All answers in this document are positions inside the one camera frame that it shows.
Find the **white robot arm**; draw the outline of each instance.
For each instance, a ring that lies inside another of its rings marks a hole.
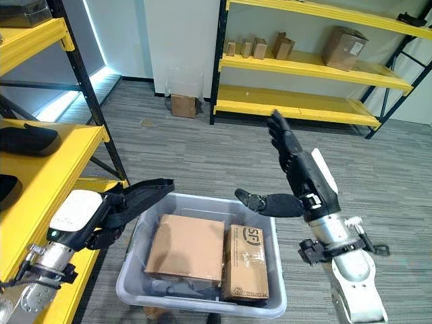
[[[388,247],[372,245],[360,217],[342,219],[338,187],[319,150],[311,154],[303,151],[278,112],[273,113],[268,126],[294,195],[259,196],[237,189],[237,198],[264,216],[304,217],[316,239],[303,240],[298,252],[304,262],[323,265],[340,323],[388,323],[375,287],[375,264],[363,250],[388,255]],[[349,227],[355,228],[358,235],[353,236]]]

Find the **yellow shelf board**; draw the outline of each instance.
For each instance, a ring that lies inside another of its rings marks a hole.
[[[405,95],[412,90],[409,83],[381,64],[357,61],[351,71],[343,71],[324,65],[319,55],[299,51],[292,51],[287,60],[274,59],[270,50],[267,51],[264,59],[254,59],[252,56],[245,59],[239,53],[234,56],[227,56],[224,53],[220,66],[384,86],[403,90]]]
[[[221,84],[214,113],[228,111],[377,127],[379,121],[357,100]]]
[[[54,300],[36,318],[35,324],[70,324],[72,322],[98,254],[98,250],[84,249],[72,257],[70,263],[75,265],[75,272],[78,273],[75,282],[61,285]]]
[[[123,188],[127,188],[129,186],[126,180],[121,181],[105,178],[79,178],[75,182],[74,189],[105,192],[114,188],[117,184],[121,184]]]
[[[18,177],[23,185],[19,200],[0,213],[0,280],[16,274],[30,243],[44,245],[49,222],[86,167],[98,145],[108,141],[101,126],[3,119],[0,128],[24,123],[57,130],[62,140],[48,157],[0,152],[0,172]]]
[[[241,3],[243,5],[255,5],[298,12],[300,14],[354,22],[356,24],[391,30],[392,32],[399,32],[401,34],[432,39],[432,30],[427,27],[415,27],[404,22],[399,22],[396,18],[382,17],[373,13],[345,9],[323,3],[310,1],[300,2],[297,0],[227,0],[227,10],[230,8],[230,3]]]
[[[0,33],[0,76],[57,41],[64,51],[75,49],[63,18],[53,18],[33,28],[0,28]]]

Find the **gray carpet floor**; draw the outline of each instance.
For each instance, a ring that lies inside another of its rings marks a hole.
[[[234,198],[239,187],[291,191],[263,119],[217,118],[210,126],[206,103],[196,119],[173,117],[169,106],[169,99],[154,97],[151,84],[122,81],[103,107],[131,183],[173,178],[176,192],[222,198]],[[361,216],[371,239],[390,245],[389,258],[373,256],[390,323],[432,323],[432,128],[389,121],[372,140],[364,139],[366,128],[342,124],[293,121],[293,129],[304,149],[320,148],[344,216]],[[96,156],[108,161],[103,147]],[[109,177],[91,164],[84,173]],[[301,219],[276,224],[285,314],[271,320],[222,316],[222,322],[337,323],[324,271],[297,253],[311,231]],[[99,259],[74,323],[146,323],[142,307],[124,304],[115,293],[133,226]],[[175,311],[167,322],[205,323],[206,316]]]

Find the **small cardboard box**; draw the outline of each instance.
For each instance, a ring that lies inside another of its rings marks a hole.
[[[223,230],[221,221],[162,215],[145,272],[217,286],[222,278]]]
[[[231,225],[225,244],[223,297],[226,300],[264,300],[269,297],[263,231]]]
[[[273,56],[276,59],[287,59],[294,47],[294,41],[286,38],[285,32],[277,34],[275,46],[273,46]]]
[[[255,37],[254,46],[253,46],[254,58],[264,59],[266,50],[267,50],[267,42],[265,41],[265,39]]]
[[[172,94],[171,113],[173,116],[195,118],[196,98]]]
[[[252,52],[252,41],[248,39],[244,39],[240,54],[242,54],[242,57],[244,59],[247,59],[248,57],[250,57],[251,52]]]
[[[236,54],[236,42],[230,41],[227,43],[227,56]]]
[[[367,41],[366,36],[357,30],[335,27],[322,54],[324,64],[350,71]]]

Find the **shelf post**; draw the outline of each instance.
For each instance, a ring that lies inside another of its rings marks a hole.
[[[420,84],[420,82],[423,81],[424,78],[426,78],[427,74],[432,70],[432,60],[429,62],[429,64],[426,66],[426,68],[418,75],[416,80],[412,83],[412,90],[410,93],[408,93],[407,96],[401,96],[398,101],[395,102],[393,106],[391,106],[390,110],[384,115],[383,118],[381,118],[379,121],[381,122],[381,125],[375,129],[371,130],[369,134],[367,134],[366,139],[371,139],[376,132],[382,127],[382,125],[398,110],[400,105],[404,103],[404,101],[414,92],[415,88]]]
[[[63,6],[61,0],[47,0],[47,3],[54,18],[64,18],[65,20],[70,37],[75,46],[75,49],[73,51],[66,52],[67,58],[69,59],[72,69],[75,73],[78,84],[81,87],[82,95],[87,102],[88,108],[90,109],[95,124],[98,126],[105,126],[105,129],[108,133],[110,141],[106,142],[105,146],[107,148],[109,156],[111,157],[111,160],[113,161],[118,178],[121,180],[127,180],[129,182],[126,171],[123,167],[122,160],[120,159],[118,151],[114,145],[114,141],[109,131],[107,122],[103,117],[101,106],[99,105],[95,91],[93,90],[92,84],[90,82],[90,78],[88,77],[88,73],[86,67],[84,66],[80,50],[78,49],[78,46],[76,44],[75,36],[72,32],[72,28],[69,23],[68,15],[66,14],[65,7]]]
[[[418,19],[425,19],[426,16],[431,11],[431,9],[432,9],[432,0],[428,0],[428,2],[426,2],[422,12],[420,13],[420,15],[418,15],[417,18]],[[428,65],[425,65],[425,64],[421,63],[419,60],[412,57],[411,55],[408,55],[404,52],[406,45],[411,43],[416,38],[417,37],[415,37],[415,36],[405,35],[404,39],[399,44],[398,48],[394,51],[394,53],[391,55],[391,57],[388,59],[385,66],[387,68],[390,68],[391,70],[394,70],[394,67],[396,65],[396,59],[398,58],[398,56],[400,54],[404,54],[409,59],[411,59],[414,62],[416,62],[417,64],[421,65],[424,68],[424,70],[420,73],[420,75],[416,78],[416,80],[411,84],[412,90],[406,96],[401,96],[398,99],[398,101],[396,101],[394,103],[394,105],[391,106],[390,110],[384,115],[385,106],[387,105],[387,98],[388,98],[388,94],[389,94],[388,93],[389,88],[385,89],[383,106],[381,108],[381,114],[379,116],[379,122],[381,123],[381,125],[378,128],[371,130],[369,132],[369,134],[367,134],[366,139],[368,139],[368,140],[371,139],[375,135],[376,132],[378,132],[378,130],[382,127],[382,125],[396,112],[396,110],[398,110],[400,105],[412,94],[414,89],[420,84],[420,82],[423,81],[423,79],[427,76],[427,74],[432,70],[432,61],[430,61]],[[369,98],[369,96],[372,94],[372,92],[375,90],[375,88],[376,88],[376,86],[368,87],[368,89],[363,94],[362,98],[360,99],[361,103],[365,103],[365,101]]]
[[[219,62],[223,55],[223,42],[225,41],[225,31],[227,28],[228,10],[226,10],[227,0],[221,0],[219,6],[219,18],[217,23],[217,36],[215,47],[215,63],[213,64],[213,78],[211,82],[211,96],[210,96],[210,125],[215,123],[214,109],[217,103],[217,93],[219,90],[219,79],[221,72],[219,72]]]

